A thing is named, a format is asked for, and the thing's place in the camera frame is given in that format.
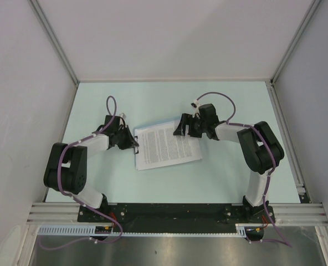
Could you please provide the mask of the metal folder clip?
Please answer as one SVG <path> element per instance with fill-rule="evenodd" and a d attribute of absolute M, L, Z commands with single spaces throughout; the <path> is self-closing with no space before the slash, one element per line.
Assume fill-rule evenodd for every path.
<path fill-rule="evenodd" d="M 134 140 L 135 140 L 135 146 L 134 146 L 134 154 L 137 155 L 139 153 L 139 143 L 138 143 L 138 137 L 134 136 Z"/>

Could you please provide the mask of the table form paper sheet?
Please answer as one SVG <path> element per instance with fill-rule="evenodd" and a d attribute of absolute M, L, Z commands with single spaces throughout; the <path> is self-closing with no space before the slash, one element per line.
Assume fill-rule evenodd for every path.
<path fill-rule="evenodd" d="M 149 160 L 138 160 L 136 161 L 136 169 L 139 171 L 149 170 L 153 168 L 160 168 L 160 167 L 178 165 L 182 163 L 188 163 L 201 159 L 202 159 L 202 155 L 173 159 L 173 160 L 166 160 L 166 161 L 156 161 L 156 162 L 150 162 Z"/>

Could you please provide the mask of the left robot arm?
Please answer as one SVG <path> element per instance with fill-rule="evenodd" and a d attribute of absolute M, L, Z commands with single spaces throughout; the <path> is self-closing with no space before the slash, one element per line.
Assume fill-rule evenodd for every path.
<path fill-rule="evenodd" d="M 108 218 L 110 207 L 103 193 L 87 185 L 88 159 L 115 146 L 121 150 L 139 147 L 125 118 L 125 114 L 107 115 L 105 123 L 89 137 L 71 145 L 55 143 L 45 169 L 43 182 L 47 188 L 90 207 L 90 215 L 99 222 Z"/>

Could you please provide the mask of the text paper sheet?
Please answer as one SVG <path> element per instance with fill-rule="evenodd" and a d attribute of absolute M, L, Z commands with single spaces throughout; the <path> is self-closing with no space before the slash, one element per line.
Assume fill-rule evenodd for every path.
<path fill-rule="evenodd" d="M 138 143 L 135 166 L 139 171 L 189 163 L 202 159 L 199 141 L 190 136 L 176 136 L 178 120 L 134 129 Z"/>

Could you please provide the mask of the blue clipboard folder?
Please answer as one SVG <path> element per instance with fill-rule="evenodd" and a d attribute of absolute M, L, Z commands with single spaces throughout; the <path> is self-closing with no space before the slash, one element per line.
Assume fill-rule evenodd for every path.
<path fill-rule="evenodd" d="M 139 153 L 135 155 L 138 160 L 149 160 L 150 162 L 179 159 L 177 136 L 173 135 L 175 130 L 174 121 L 155 123 L 135 129 L 138 137 Z"/>

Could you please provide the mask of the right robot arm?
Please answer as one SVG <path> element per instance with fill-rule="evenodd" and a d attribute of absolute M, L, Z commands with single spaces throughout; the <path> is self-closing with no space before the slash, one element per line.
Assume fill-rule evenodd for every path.
<path fill-rule="evenodd" d="M 271 176 L 284 158 L 284 150 L 269 124 L 261 121 L 254 125 L 220 121 L 213 104 L 192 104 L 194 114 L 182 114 L 175 136 L 230 141 L 240 145 L 245 163 L 250 169 L 249 185 L 243 196 L 242 215 L 248 222 L 256 222 L 268 211 L 268 190 Z"/>

